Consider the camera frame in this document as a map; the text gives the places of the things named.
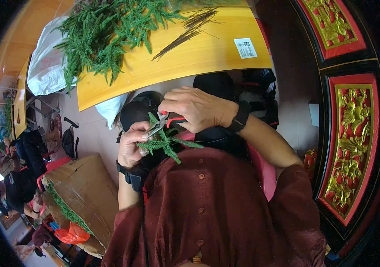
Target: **white plastic bag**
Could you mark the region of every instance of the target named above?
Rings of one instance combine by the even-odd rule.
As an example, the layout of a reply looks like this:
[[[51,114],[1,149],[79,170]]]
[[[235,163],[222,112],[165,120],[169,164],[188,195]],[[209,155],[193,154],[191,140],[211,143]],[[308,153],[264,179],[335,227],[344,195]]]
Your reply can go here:
[[[124,93],[118,97],[112,98],[110,100],[104,101],[100,104],[95,105],[98,113],[107,120],[108,128],[111,130],[114,119],[119,111],[122,109],[126,102],[126,98],[129,93]]]
[[[27,84],[35,96],[54,93],[65,88],[62,69],[67,67],[67,59],[64,58],[64,64],[61,66],[64,53],[52,48],[61,43],[63,37],[58,29],[52,30],[67,18],[67,16],[58,17],[46,24],[39,37],[27,75]]]

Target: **red plastic bag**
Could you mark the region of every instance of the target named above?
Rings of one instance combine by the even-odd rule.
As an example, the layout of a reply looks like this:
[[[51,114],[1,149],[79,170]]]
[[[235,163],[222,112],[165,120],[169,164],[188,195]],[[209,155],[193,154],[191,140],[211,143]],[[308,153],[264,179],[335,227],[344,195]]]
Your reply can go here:
[[[88,240],[91,235],[85,232],[77,223],[70,222],[69,229],[58,228],[55,230],[55,236],[61,240],[61,242],[77,245]]]

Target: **green fern sprig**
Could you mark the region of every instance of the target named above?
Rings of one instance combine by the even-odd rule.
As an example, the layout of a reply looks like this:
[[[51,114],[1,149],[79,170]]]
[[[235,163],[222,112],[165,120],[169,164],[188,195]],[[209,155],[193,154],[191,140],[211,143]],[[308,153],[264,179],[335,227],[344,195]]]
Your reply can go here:
[[[101,74],[112,85],[122,72],[125,46],[128,49],[144,45],[152,53],[149,35],[166,21],[185,19],[169,12],[163,0],[112,0],[110,4],[77,3],[69,18],[56,28],[63,42],[54,46],[64,52],[63,68],[66,88],[70,90],[75,77],[86,67],[87,72]]]
[[[156,117],[151,112],[149,112],[150,125],[154,125],[157,122],[158,120],[156,119]],[[161,129],[160,131],[158,131],[156,135],[153,136],[153,140],[147,140],[147,142],[138,143],[137,146],[147,150],[151,155],[153,155],[154,150],[162,148],[168,157],[171,157],[173,160],[175,160],[176,163],[181,164],[181,160],[172,148],[172,144],[180,143],[186,147],[193,148],[204,148],[204,146],[194,143],[192,141],[187,141],[174,137],[177,131],[178,130],[175,128],[170,128],[167,130]]]

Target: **wooden button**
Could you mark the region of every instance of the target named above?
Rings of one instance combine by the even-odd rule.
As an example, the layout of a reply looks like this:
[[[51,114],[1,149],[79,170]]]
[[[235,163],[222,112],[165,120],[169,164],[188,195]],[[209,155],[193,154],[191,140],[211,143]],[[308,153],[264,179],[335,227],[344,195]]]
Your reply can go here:
[[[192,263],[194,264],[201,264],[202,263],[202,258],[198,256],[194,256],[192,259]]]

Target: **pliers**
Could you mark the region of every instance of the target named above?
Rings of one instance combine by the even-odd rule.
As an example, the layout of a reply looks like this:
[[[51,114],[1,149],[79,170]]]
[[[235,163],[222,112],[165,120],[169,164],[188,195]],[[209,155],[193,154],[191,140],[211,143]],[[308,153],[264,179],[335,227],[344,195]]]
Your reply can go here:
[[[169,128],[170,124],[173,123],[183,123],[187,122],[187,120],[184,117],[176,117],[169,119],[169,112],[162,111],[162,115],[164,115],[158,122],[156,122],[154,125],[152,125],[147,131],[144,132],[144,134],[149,134],[146,139],[148,139],[150,136],[154,135],[163,127],[166,125],[166,128]]]

